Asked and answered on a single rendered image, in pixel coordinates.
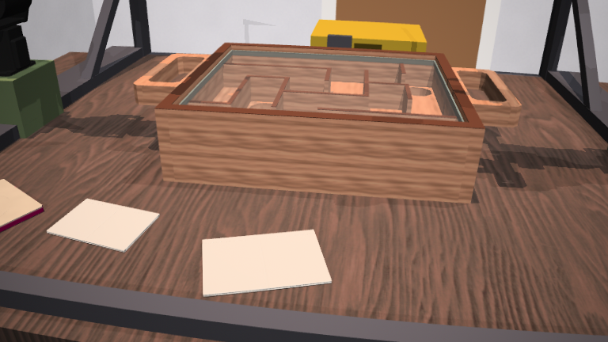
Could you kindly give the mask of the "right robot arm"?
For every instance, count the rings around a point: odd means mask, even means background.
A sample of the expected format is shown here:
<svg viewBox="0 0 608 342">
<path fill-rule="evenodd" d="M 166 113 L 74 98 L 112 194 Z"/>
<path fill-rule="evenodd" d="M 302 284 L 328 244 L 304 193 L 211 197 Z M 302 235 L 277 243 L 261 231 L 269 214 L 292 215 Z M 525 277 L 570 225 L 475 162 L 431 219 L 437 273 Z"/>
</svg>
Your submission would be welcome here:
<svg viewBox="0 0 608 342">
<path fill-rule="evenodd" d="M 30 60 L 26 38 L 21 25 L 17 25 L 28 21 L 31 4 L 32 0 L 0 0 L 1 77 L 12 76 L 36 64 Z"/>
</svg>

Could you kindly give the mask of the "tan square board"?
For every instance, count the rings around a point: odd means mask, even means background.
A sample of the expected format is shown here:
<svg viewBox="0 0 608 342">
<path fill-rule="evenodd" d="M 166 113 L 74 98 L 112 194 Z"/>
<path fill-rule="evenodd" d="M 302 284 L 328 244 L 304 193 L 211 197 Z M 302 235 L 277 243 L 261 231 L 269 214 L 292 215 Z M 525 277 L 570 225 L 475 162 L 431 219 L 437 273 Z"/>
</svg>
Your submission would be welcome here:
<svg viewBox="0 0 608 342">
<path fill-rule="evenodd" d="M 0 232 L 43 211 L 42 204 L 7 180 L 0 180 Z"/>
</svg>

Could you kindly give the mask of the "cream flat square panel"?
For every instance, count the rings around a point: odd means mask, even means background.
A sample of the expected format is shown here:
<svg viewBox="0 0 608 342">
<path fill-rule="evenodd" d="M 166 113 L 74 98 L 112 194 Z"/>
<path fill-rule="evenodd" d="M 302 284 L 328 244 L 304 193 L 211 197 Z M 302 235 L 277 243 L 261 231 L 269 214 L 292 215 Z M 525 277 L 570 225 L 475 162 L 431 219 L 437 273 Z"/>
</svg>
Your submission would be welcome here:
<svg viewBox="0 0 608 342">
<path fill-rule="evenodd" d="M 125 253 L 159 216 L 154 212 L 86 199 L 47 233 Z"/>
</svg>

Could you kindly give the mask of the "wooden maze board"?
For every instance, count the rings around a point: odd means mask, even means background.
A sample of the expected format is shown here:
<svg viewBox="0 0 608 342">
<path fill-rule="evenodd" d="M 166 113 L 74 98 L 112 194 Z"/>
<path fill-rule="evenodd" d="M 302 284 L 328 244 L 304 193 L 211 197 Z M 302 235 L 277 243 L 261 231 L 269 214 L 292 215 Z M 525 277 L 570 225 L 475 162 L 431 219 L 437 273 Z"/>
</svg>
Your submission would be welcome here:
<svg viewBox="0 0 608 342">
<path fill-rule="evenodd" d="M 281 44 L 172 54 L 134 91 L 164 181 L 451 203 L 471 203 L 485 126 L 522 108 L 443 53 Z"/>
</svg>

